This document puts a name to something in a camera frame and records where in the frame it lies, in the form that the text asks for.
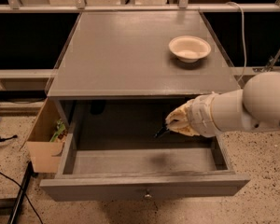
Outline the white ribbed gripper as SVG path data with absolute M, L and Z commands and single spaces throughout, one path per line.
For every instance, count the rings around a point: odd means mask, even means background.
M 221 134 L 211 113 L 211 104 L 216 97 L 217 94 L 212 93 L 188 100 L 166 117 L 167 128 L 186 136 L 214 137 Z

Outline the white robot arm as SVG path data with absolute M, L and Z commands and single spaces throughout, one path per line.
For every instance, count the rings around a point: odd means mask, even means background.
M 237 91 L 199 95 L 172 111 L 165 127 L 187 136 L 280 130 L 280 72 L 261 73 Z

